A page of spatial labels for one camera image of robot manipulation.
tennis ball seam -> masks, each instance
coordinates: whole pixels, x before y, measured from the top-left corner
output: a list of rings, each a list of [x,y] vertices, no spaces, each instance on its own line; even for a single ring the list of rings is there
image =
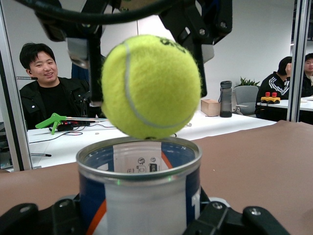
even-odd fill
[[[129,81],[130,81],[130,65],[131,65],[131,50],[129,45],[127,44],[127,42],[123,43],[126,49],[126,65],[125,65],[125,76],[124,76],[124,84],[125,84],[125,95],[126,95],[126,99],[128,101],[128,104],[131,108],[131,110],[133,111],[133,113],[136,115],[136,117],[141,120],[144,124],[152,126],[152,127],[156,127],[156,128],[160,128],[160,129],[167,129],[167,128],[173,128],[179,125],[182,125],[184,123],[186,123],[188,120],[190,120],[190,118],[193,116],[194,112],[191,113],[191,115],[189,115],[186,119],[184,119],[183,121],[173,124],[173,125],[157,125],[153,122],[148,121],[141,113],[139,113],[137,111],[137,109],[135,108],[135,104],[132,100],[131,97],[131,92],[130,92],[130,86],[129,86]]]

tin can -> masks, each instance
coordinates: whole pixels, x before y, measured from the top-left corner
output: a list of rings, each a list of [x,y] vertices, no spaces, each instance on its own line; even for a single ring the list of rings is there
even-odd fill
[[[200,148],[187,140],[131,137],[77,154],[88,235],[181,235],[200,215]]]

brown tabletop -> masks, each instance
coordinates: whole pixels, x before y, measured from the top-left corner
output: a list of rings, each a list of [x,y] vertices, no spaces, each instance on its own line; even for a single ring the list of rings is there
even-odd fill
[[[201,185],[242,212],[260,206],[295,235],[313,234],[313,126],[274,125],[195,140]],[[24,202],[42,210],[79,191],[77,163],[0,174],[0,214]]]

chair backrest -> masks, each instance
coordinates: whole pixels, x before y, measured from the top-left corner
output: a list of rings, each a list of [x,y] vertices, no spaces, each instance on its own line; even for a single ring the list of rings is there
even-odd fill
[[[255,103],[259,88],[256,86],[238,86],[234,88],[237,104]]]

